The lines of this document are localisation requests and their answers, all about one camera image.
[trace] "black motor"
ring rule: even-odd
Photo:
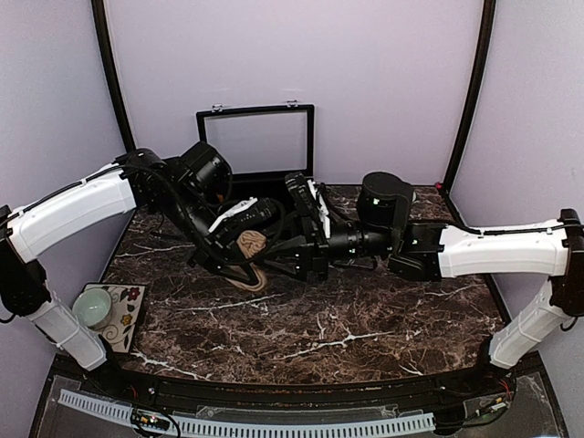
[[[365,175],[357,201],[364,228],[391,233],[391,251],[396,254],[410,217],[413,186],[395,175],[373,172]]]

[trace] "white cable channel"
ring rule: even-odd
[[[58,403],[108,422],[133,427],[130,423],[132,408],[129,403],[104,401],[69,390],[61,390]],[[181,415],[172,417],[180,425],[181,435],[190,438],[385,438],[431,432],[435,429],[432,413],[372,422],[303,425],[210,422]],[[142,427],[145,430],[161,432],[147,426]],[[166,435],[176,436],[173,425],[164,434]]]

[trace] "brown object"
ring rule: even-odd
[[[237,244],[239,245],[241,252],[244,253],[245,258],[250,258],[266,247],[266,237],[257,231],[247,230],[239,235],[237,238]],[[254,264],[252,264],[251,267],[259,280],[256,285],[249,286],[240,281],[230,279],[227,279],[227,281],[240,289],[249,290],[250,292],[259,292],[267,286],[266,273]]]

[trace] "white arm segment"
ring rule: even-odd
[[[69,307],[51,290],[51,302],[26,317],[53,339],[57,348],[64,349],[84,369],[95,370],[106,361],[106,350],[98,335],[79,323]]]
[[[113,164],[101,168],[103,171]],[[49,247],[97,222],[136,208],[134,195],[122,170],[67,190],[8,223],[10,243],[25,263]],[[14,213],[25,207],[16,208]]]
[[[108,169],[109,164],[99,172]],[[99,221],[136,208],[130,183],[122,170],[112,171],[71,188],[20,214],[8,223],[9,240],[25,263],[37,259],[61,240]],[[22,212],[25,207],[15,209]],[[106,361],[106,350],[98,335],[89,330],[51,290],[51,301],[27,318],[66,350],[86,370]]]
[[[564,276],[569,250],[562,244],[567,238],[566,231],[550,229],[557,225],[563,224],[550,220],[542,224],[480,228],[483,232],[548,228],[545,233],[509,235],[474,235],[448,226],[440,239],[444,250],[438,254],[442,276],[505,272]],[[493,336],[489,346],[493,365],[506,370],[515,366],[552,330],[571,318],[561,308],[549,304],[551,296],[552,285],[548,280],[531,303]]]
[[[542,224],[497,226],[487,230],[550,228],[563,225],[556,220]],[[532,272],[563,276],[566,273],[568,249],[562,245],[566,231],[522,233],[514,235],[473,235],[455,226],[442,231],[438,254],[442,277],[504,272]]]
[[[571,319],[561,308],[550,306],[551,291],[548,280],[531,303],[508,326],[496,332],[489,347],[493,365],[506,370],[515,366],[552,330]]]

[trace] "black metal pole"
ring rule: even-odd
[[[495,19],[496,0],[485,0],[483,3],[483,17],[481,18],[481,29],[478,34],[478,43],[476,44],[476,53],[474,54],[473,73],[471,74],[468,93],[464,103],[463,117],[460,120],[456,140],[454,141],[453,153],[450,156],[448,169],[444,176],[442,184],[446,193],[450,193],[453,188],[454,180],[460,162],[463,159],[464,147],[468,140],[468,133],[471,130],[473,116],[475,115],[476,102],[481,90],[483,75],[485,73],[486,56],[489,51],[489,42],[491,41],[491,32],[493,30],[493,21]]]
[[[121,96],[120,82],[118,81],[118,72],[111,51],[110,32],[108,31],[108,20],[106,18],[105,5],[103,0],[91,0],[93,8],[93,21],[95,22],[95,31],[98,36],[99,52],[101,52],[101,62],[108,82],[109,97],[116,114],[116,120],[120,127],[121,138],[126,147],[126,151],[135,151],[136,143],[130,129],[126,106]]]

